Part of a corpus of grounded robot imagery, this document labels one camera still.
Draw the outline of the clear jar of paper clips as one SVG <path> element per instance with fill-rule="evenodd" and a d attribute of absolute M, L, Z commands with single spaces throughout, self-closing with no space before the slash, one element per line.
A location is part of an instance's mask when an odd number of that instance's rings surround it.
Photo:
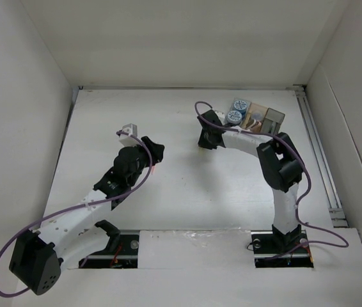
<path fill-rule="evenodd" d="M 264 112 L 261 112 L 259 110 L 255 110 L 251 113 L 251 119 L 254 119 L 256 121 L 261 122 L 265 116 Z"/>

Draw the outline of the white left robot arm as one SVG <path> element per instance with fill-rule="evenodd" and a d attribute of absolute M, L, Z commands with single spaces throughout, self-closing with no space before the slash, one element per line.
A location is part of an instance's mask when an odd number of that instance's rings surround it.
<path fill-rule="evenodd" d="M 108 215 L 141 186 L 138 178 L 164 158 L 164 145 L 149 137 L 122 134 L 123 148 L 82 202 L 53 213 L 16 236 L 10 271 L 36 295 L 49 291 L 61 273 L 88 255 L 110 254 L 120 245 L 120 230 Z"/>

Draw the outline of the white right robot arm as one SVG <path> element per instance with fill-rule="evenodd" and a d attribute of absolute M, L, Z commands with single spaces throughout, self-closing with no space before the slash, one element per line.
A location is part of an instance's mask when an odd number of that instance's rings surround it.
<path fill-rule="evenodd" d="M 288 251 L 301 234 L 296 210 L 303 167 L 292 140 L 285 133 L 273 136 L 239 127 L 224 127 L 212 109 L 199 114 L 198 121 L 202 127 L 199 147 L 209 150 L 231 148 L 258 158 L 274 199 L 272 244 L 279 253 Z"/>

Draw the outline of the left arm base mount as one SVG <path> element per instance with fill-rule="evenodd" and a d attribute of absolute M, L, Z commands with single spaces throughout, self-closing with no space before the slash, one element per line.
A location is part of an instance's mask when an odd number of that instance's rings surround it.
<path fill-rule="evenodd" d="M 112 251 L 102 250 L 79 261 L 80 269 L 137 269 L 140 231 L 125 230 Z"/>

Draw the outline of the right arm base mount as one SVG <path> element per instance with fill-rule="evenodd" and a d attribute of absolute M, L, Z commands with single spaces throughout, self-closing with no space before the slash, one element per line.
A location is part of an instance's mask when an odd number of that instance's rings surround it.
<path fill-rule="evenodd" d="M 307 239 L 304 230 L 300 237 L 287 247 L 281 248 L 273 239 L 272 231 L 252 231 L 251 242 L 247 250 L 253 252 L 253 260 L 257 269 L 272 268 L 314 268 L 313 257 L 309 247 L 298 247 Z"/>

